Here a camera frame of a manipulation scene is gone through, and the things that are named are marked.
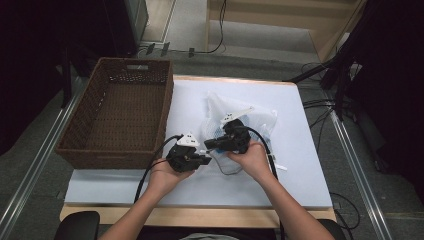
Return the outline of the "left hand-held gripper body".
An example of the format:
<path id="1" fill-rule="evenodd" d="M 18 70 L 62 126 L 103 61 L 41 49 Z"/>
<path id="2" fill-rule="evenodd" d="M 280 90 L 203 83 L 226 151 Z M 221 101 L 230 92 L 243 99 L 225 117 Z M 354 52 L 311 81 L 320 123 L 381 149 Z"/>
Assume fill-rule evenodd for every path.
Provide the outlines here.
<path id="1" fill-rule="evenodd" d="M 202 158 L 196 153 L 199 142 L 192 133 L 182 135 L 170 149 L 166 160 L 171 168 L 179 173 L 199 168 Z"/>

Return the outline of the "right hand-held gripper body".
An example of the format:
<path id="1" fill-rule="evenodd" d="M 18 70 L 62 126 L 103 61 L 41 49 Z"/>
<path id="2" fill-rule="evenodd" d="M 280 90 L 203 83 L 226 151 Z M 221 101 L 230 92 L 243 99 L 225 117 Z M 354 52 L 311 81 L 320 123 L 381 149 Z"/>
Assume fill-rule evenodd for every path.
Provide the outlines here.
<path id="1" fill-rule="evenodd" d="M 253 110 L 254 108 L 250 106 L 247 109 L 227 113 L 224 116 L 221 120 L 221 128 L 225 134 L 219 138 L 219 148 L 221 150 L 237 151 L 239 153 L 245 153 L 248 150 L 251 137 L 240 118 Z"/>

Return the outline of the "blue garment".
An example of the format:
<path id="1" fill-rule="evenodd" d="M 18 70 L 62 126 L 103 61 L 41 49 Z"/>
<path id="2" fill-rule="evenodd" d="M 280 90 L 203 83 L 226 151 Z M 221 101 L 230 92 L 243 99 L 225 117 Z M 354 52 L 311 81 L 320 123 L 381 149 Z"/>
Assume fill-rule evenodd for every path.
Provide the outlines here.
<path id="1" fill-rule="evenodd" d="M 228 144 L 230 152 L 237 152 L 244 154 L 249 148 L 249 142 L 251 140 L 251 134 L 255 132 L 253 128 L 245 126 L 239 119 L 232 120 L 223 125 L 224 135 L 229 140 L 222 144 Z"/>

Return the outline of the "person's left hand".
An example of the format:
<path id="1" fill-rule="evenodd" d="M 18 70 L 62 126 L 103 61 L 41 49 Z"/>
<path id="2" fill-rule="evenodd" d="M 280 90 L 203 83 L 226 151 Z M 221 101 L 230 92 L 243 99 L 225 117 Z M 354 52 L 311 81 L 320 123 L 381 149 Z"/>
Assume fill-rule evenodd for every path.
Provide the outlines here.
<path id="1" fill-rule="evenodd" d="M 170 193 L 181 181 L 193 174 L 176 172 L 165 159 L 155 160 L 150 172 L 150 179 L 146 192 L 159 198 Z"/>

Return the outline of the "person's dark clothing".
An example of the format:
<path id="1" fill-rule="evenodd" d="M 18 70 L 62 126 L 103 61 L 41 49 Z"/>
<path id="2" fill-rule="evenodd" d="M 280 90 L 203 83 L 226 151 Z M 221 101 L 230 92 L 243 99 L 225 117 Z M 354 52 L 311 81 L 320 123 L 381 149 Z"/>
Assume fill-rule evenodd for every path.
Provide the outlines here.
<path id="1" fill-rule="evenodd" d="M 146 226 L 136 240 L 280 240 L 273 229 Z"/>

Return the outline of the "brown wicker basket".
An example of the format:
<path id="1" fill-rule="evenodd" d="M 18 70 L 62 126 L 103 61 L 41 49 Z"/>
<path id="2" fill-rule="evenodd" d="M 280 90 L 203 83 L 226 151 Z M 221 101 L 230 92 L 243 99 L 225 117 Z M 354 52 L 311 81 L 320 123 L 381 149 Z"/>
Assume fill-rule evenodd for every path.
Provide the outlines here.
<path id="1" fill-rule="evenodd" d="M 101 58 L 56 145 L 75 169 L 145 169 L 165 140 L 168 60 Z"/>

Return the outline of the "grey cabinet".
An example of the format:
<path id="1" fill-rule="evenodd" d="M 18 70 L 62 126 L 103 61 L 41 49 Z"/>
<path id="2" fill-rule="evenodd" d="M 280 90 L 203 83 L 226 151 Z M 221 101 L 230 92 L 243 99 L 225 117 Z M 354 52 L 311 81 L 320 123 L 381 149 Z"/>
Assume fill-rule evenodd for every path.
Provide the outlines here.
<path id="1" fill-rule="evenodd" d="M 134 38 L 140 43 L 149 19 L 146 0 L 125 0 Z"/>

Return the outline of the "white mesh laundry bag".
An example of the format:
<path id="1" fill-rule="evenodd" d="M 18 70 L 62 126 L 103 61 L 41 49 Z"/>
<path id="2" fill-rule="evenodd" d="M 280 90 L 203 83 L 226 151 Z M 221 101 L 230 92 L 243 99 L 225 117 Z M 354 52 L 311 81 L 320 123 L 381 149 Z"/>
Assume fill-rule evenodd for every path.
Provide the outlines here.
<path id="1" fill-rule="evenodd" d="M 258 141 L 263 138 L 266 144 L 270 145 L 270 135 L 277 121 L 276 110 L 270 110 L 241 100 L 225 97 L 214 92 L 207 94 L 207 112 L 206 118 L 201 125 L 201 141 L 204 143 L 205 140 L 223 136 L 224 130 L 221 128 L 221 120 L 224 116 L 230 112 L 247 109 L 250 106 L 254 110 L 242 116 L 240 120 L 245 126 L 255 130 L 251 134 L 251 139 Z M 221 153 L 217 149 L 208 151 L 210 156 L 215 160 L 218 169 L 224 175 L 237 174 L 242 170 L 242 167 L 238 163 L 227 157 L 227 151 Z"/>

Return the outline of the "black tripod stand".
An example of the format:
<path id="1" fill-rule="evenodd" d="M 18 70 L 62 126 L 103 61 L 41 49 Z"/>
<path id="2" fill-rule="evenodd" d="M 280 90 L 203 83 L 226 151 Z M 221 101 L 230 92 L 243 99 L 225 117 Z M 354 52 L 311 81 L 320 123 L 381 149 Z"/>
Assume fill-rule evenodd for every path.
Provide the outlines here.
<path id="1" fill-rule="evenodd" d="M 297 84 L 303 80 L 306 80 L 307 78 L 318 75 L 321 72 L 325 72 L 324 76 L 319 81 L 319 85 L 321 89 L 325 91 L 330 90 L 334 85 L 336 85 L 334 110 L 338 119 L 342 121 L 344 91 L 349 81 L 351 65 L 352 61 L 345 61 L 335 56 L 330 60 L 324 63 L 319 63 L 312 69 L 309 69 L 306 72 L 302 72 L 300 75 L 289 79 L 289 82 Z"/>

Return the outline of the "wooden platform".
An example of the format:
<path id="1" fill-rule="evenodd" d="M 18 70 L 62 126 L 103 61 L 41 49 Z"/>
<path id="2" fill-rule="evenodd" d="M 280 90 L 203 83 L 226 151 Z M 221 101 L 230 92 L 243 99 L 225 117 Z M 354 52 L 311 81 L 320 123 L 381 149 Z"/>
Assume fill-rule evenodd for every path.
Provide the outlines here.
<path id="1" fill-rule="evenodd" d="M 321 62 L 361 19 L 368 0 L 227 0 L 230 22 L 307 29 Z"/>

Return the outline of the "person's right hand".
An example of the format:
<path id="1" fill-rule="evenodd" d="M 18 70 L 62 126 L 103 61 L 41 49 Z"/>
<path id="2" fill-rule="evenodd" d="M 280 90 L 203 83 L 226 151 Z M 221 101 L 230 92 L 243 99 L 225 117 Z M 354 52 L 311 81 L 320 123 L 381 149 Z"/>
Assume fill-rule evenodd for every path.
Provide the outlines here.
<path id="1" fill-rule="evenodd" d="M 227 156 L 259 184 L 270 182 L 274 176 L 270 170 L 264 146 L 251 140 L 246 153 L 228 152 Z"/>

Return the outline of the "aluminium floor rail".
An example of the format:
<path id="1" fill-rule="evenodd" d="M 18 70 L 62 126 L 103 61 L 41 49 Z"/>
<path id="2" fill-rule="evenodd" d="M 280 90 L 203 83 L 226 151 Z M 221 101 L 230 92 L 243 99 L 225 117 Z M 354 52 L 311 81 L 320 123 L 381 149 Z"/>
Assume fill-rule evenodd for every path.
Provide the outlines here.
<path id="1" fill-rule="evenodd" d="M 394 240 L 344 123 L 336 113 L 332 112 L 330 116 L 377 239 Z"/>
<path id="2" fill-rule="evenodd" d="M 0 240 L 51 240 L 59 224 L 72 167 L 54 153 L 62 130 L 87 83 L 72 80 L 66 106 L 57 95 L 0 156 Z"/>

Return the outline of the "black curtain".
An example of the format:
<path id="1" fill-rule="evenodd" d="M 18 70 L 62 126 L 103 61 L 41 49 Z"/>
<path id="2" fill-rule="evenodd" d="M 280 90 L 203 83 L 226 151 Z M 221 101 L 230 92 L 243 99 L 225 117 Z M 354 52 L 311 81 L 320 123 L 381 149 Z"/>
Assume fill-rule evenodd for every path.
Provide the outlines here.
<path id="1" fill-rule="evenodd" d="M 424 204 L 424 0 L 368 0 L 349 39 L 361 70 L 347 95 L 383 138 L 377 156 Z"/>
<path id="2" fill-rule="evenodd" d="M 0 0 L 0 156 L 58 92 L 70 68 L 136 50 L 129 0 Z"/>

